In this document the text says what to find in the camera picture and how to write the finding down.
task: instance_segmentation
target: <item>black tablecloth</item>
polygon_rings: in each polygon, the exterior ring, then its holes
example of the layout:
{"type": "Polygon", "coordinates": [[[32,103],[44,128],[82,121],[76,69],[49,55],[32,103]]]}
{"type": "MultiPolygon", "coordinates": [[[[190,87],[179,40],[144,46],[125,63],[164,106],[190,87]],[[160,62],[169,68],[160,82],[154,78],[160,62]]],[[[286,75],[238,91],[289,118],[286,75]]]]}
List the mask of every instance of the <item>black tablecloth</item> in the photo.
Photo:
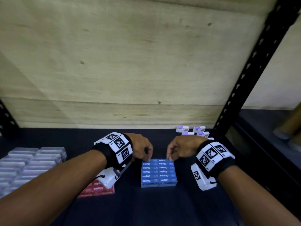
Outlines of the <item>black tablecloth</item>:
{"type": "MultiPolygon", "coordinates": [[[[21,129],[19,137],[0,138],[0,156],[15,147],[65,147],[68,159],[87,152],[95,140],[112,132],[140,133],[154,146],[153,158],[165,158],[175,129],[21,129]]],[[[230,150],[231,143],[217,130],[210,137],[230,150]]],[[[201,191],[190,166],[194,158],[175,161],[175,187],[140,188],[141,162],[133,163],[115,184],[115,194],[77,199],[63,225],[243,225],[220,184],[201,191]]],[[[52,225],[61,225],[63,212],[52,225]]]]}

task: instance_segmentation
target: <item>cable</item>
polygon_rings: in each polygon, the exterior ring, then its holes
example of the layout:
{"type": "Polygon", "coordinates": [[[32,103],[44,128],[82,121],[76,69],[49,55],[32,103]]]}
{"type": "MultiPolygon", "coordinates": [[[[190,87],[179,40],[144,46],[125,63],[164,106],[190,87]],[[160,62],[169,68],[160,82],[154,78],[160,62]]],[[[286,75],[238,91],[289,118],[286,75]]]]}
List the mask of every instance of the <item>cable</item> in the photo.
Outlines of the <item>cable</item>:
{"type": "MultiPolygon", "coordinates": [[[[99,175],[99,176],[97,176],[96,178],[93,178],[93,179],[88,183],[88,185],[89,185],[91,182],[93,182],[95,179],[99,178],[99,177],[102,177],[102,178],[103,178],[103,176],[104,176],[104,175],[99,175]]],[[[76,195],[76,197],[73,199],[73,201],[70,203],[70,205],[69,205],[68,208],[66,209],[66,213],[65,213],[65,215],[64,215],[64,217],[63,217],[63,219],[62,219],[61,226],[64,225],[64,222],[65,222],[65,220],[66,220],[66,216],[67,216],[69,210],[71,209],[71,206],[73,205],[74,201],[76,200],[76,198],[81,194],[81,192],[82,192],[85,188],[83,188],[83,189],[80,191],[80,193],[76,195]]]]}

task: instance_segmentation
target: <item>stack of clear plastic boxes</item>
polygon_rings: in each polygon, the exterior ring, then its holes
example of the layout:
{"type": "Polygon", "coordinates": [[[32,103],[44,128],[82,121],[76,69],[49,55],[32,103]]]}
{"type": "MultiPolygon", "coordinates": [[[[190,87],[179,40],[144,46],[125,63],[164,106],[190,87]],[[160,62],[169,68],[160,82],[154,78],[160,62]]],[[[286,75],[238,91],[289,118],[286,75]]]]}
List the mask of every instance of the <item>stack of clear plastic boxes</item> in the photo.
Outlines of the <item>stack of clear plastic boxes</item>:
{"type": "Polygon", "coordinates": [[[0,159],[0,198],[66,160],[63,147],[15,148],[0,159]]]}

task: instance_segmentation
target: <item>stack of red boxes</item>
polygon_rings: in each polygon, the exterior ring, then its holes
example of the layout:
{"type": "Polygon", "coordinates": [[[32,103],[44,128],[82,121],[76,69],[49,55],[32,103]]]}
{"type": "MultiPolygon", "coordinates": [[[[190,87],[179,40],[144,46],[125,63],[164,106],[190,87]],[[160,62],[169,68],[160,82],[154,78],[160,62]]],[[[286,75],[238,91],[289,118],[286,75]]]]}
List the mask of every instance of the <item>stack of red boxes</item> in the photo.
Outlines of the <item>stack of red boxes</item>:
{"type": "Polygon", "coordinates": [[[82,197],[92,197],[92,196],[100,196],[100,195],[108,195],[108,194],[114,194],[115,193],[115,188],[114,185],[106,189],[106,187],[103,186],[99,182],[98,179],[94,180],[91,182],[82,192],[80,195],[78,195],[77,198],[82,198],[82,197]]]}

